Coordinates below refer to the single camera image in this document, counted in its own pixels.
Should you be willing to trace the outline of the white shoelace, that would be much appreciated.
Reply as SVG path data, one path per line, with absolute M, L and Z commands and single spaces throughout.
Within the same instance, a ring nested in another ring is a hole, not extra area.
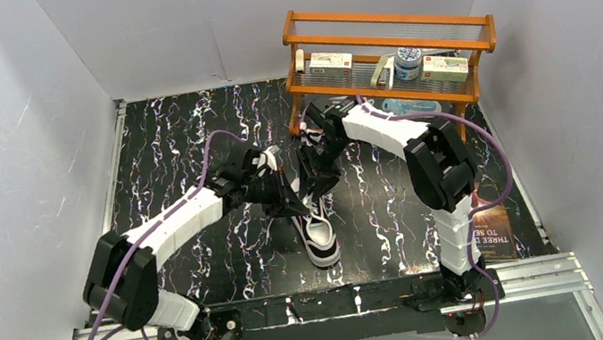
M 315 198 L 312 194 L 305 195 L 304 193 L 298 193 L 298 197 L 301 198 L 301 202 L 310 209 L 310 216 L 299 215 L 296 221 L 301 225 L 306 223 L 318 223 L 322 220 L 326 220 L 326 208 L 321 198 Z

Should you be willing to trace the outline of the black and white sneaker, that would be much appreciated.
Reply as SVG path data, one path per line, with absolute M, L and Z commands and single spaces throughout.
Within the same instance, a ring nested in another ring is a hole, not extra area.
M 327 213 L 326 220 L 318 223 L 301 225 L 296 221 L 297 218 L 298 216 L 293 216 L 292 223 L 305 245 L 305 252 L 310 262 L 317 268 L 325 270 L 338 263 L 341 258 L 340 245 Z

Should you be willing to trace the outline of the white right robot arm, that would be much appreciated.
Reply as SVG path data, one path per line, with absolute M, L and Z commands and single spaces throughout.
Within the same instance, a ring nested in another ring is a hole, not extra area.
M 337 162 L 347 146 L 354 141 L 367 143 L 406 163 L 415 195 L 433 214 L 443 277 L 437 296 L 458 303 L 471 301 L 483 275 L 481 254 L 469 227 L 476 172 L 451 122 L 398 119 L 354 97 L 332 101 L 321 96 L 306 106 L 296 153 L 299 175 L 293 187 L 310 216 L 294 219 L 294 224 L 310 246 L 312 261 L 333 265 L 338 258 L 323 198 L 340 181 Z

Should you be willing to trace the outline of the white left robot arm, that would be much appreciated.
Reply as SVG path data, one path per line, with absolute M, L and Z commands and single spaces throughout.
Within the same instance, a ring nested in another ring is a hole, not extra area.
M 207 340 L 210 311 L 193 296 L 159 287 L 161 267 L 210 225 L 244 203 L 259 204 L 271 218 L 308 216 L 279 167 L 277 148 L 235 143 L 222 163 L 166 211 L 125 233 L 109 231 L 97 241 L 82 298 L 100 317 L 125 329 L 171 329 L 185 340 Z

